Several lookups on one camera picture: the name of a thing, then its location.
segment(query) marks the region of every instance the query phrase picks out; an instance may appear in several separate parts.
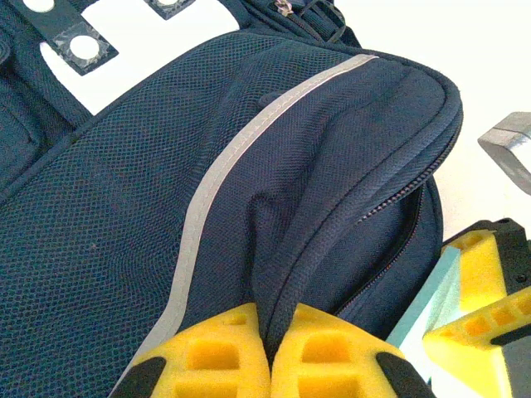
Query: yellow foam block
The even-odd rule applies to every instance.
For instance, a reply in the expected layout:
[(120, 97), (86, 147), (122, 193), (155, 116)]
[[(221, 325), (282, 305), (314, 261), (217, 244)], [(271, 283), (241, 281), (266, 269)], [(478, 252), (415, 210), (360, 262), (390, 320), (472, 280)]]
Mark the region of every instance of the yellow foam block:
[(471, 231), (449, 246), (461, 250), (460, 310), (470, 313), (507, 296), (494, 233)]
[(270, 396), (270, 370), (253, 303), (180, 332), (134, 365), (152, 357), (167, 361), (152, 398)]
[(299, 304), (273, 364), (272, 398), (395, 398), (377, 363), (400, 351), (360, 328)]
[(503, 349), (490, 341), (531, 323), (531, 288), (520, 290), (424, 337), (428, 357), (485, 398), (511, 397)]

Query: zipper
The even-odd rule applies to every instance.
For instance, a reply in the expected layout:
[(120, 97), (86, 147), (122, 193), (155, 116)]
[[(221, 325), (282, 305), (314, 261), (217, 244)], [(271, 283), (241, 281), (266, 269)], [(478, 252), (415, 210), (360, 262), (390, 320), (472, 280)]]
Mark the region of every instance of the zipper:
[[(451, 138), (451, 141), (446, 146), (445, 150), (439, 155), (439, 157), (432, 163), (430, 166), (428, 166), (424, 172), (422, 172), (415, 180), (407, 184), (402, 190), (400, 190), (398, 193), (387, 199), (385, 202), (381, 203), (380, 205), (376, 206), (374, 209), (372, 209), (369, 213), (367, 213), (365, 216), (360, 218), (356, 224), (360, 224), (366, 220), (368, 220), (370, 217), (374, 216), (375, 214), (378, 214), (380, 211), (384, 210), (386, 207), (390, 206), (391, 204), (397, 203), (398, 201), (404, 199), (405, 196), (409, 195), (411, 192), (415, 191), (421, 184), (426, 182), (426, 180), (433, 175), (433, 173), (436, 171), (437, 168), (444, 162), (444, 160), (448, 157), (448, 154), (450, 151), (454, 148), (455, 142), (457, 141), (457, 137), (459, 134), (454, 133), (454, 135)], [(375, 283), (377, 283), (383, 276), (400, 260), (400, 258), (404, 255), (407, 248), (412, 242), (412, 239), (417, 234), (418, 229), (418, 221), (421, 215), (421, 209), (422, 205), (424, 203), (424, 197), (425, 192), (424, 190), (421, 193), (419, 204), (417, 205), (417, 211), (416, 211), (416, 219), (415, 219), (415, 225), (413, 226), (413, 229), (409, 236), (406, 239), (406, 242), (401, 246), (401, 248), (398, 250), (398, 252), (393, 256), (392, 260), (389, 261), (384, 269), (382, 269), (380, 272), (378, 272), (374, 277), (372, 277), (353, 297), (351, 297), (346, 303), (344, 303), (341, 308), (335, 312), (335, 316), (341, 318), (342, 315), (344, 315), (351, 307), (355, 304), (356, 300), (364, 294), (367, 290), (372, 288)]]
[(288, 0), (275, 0), (276, 10), (283, 16), (292, 21), (295, 25), (311, 35), (315, 40), (324, 42), (323, 37), (301, 17), (293, 11), (293, 4)]

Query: navy blue backpack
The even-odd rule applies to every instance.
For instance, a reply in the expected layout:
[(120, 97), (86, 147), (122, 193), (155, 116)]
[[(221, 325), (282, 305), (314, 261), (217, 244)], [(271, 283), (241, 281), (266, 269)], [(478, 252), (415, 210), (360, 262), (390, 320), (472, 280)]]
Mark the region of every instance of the navy blue backpack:
[[(135, 356), (249, 302), (270, 359), (298, 303), (385, 338), (438, 260), (452, 82), (362, 49), (326, 0), (219, 1), (239, 30), (95, 116), (0, 1), (0, 396), (108, 396)], [(79, 74), (105, 61), (49, 42)]]

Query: gray reflective piping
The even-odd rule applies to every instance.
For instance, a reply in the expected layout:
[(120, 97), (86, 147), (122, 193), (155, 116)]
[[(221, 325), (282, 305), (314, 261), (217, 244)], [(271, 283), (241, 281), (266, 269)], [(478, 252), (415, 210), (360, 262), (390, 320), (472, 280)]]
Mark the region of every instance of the gray reflective piping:
[(177, 259), (177, 267), (173, 275), (172, 290), (168, 304), (160, 319), (155, 323), (151, 332), (134, 354), (133, 359), (125, 369), (119, 382), (125, 376), (136, 358), (156, 348), (162, 342), (175, 335), (181, 322), (188, 301), (188, 291), (192, 282), (199, 243), (201, 242), (202, 229), (207, 220), (208, 211), (214, 202), (217, 191), (227, 178), (227, 175), (243, 156), (247, 149), (291, 106), (305, 97), (308, 93), (332, 80), (338, 75), (356, 69), (376, 56), (358, 55), (325, 70), (300, 85), (283, 94), (281, 97), (267, 105), (236, 137), (227, 145), (223, 152), (210, 166), (202, 178), (199, 187), (193, 195), (188, 206), (181, 238), (181, 248)]

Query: zipper pull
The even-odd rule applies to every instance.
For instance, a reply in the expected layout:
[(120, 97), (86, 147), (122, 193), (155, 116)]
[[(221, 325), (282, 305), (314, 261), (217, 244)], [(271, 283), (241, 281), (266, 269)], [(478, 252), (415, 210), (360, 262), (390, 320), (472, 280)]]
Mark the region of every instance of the zipper pull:
[(293, 5), (288, 0), (275, 0), (275, 5), (278, 12), (284, 17), (293, 14)]

